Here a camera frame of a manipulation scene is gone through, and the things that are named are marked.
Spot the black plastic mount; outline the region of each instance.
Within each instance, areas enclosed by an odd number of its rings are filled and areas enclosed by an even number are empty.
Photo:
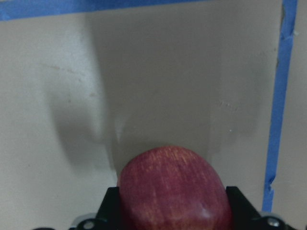
[[[234,230],[296,230],[275,216],[261,216],[236,186],[226,193],[233,213]],[[125,230],[121,225],[119,188],[108,188],[95,218],[81,221],[69,230]],[[54,230],[40,228],[35,230]]]

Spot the red apple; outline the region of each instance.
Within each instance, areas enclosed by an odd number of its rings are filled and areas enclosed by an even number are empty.
[[[232,229],[219,176],[191,150],[149,150],[125,166],[118,186],[127,230]]]

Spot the screw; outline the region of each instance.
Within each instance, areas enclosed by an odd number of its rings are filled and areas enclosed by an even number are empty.
[[[279,227],[280,226],[280,222],[278,219],[275,218],[268,218],[268,224],[273,226],[273,227]]]
[[[87,221],[84,225],[83,228],[86,230],[92,229],[95,226],[95,224],[92,221]]]

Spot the apple skin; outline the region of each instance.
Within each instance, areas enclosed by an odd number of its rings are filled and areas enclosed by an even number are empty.
[[[124,230],[231,230],[225,188],[191,150],[160,147],[132,159],[119,179]]]

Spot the blue tape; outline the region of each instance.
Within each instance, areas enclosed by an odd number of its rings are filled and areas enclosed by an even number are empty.
[[[272,189],[272,183],[277,172],[278,153],[283,125],[283,110],[293,46],[296,9],[297,0],[283,0],[283,21],[279,39],[278,65],[275,75],[270,137],[262,203],[262,211],[266,212],[271,212],[273,205],[274,190]]]
[[[5,0],[0,21],[201,0]]]

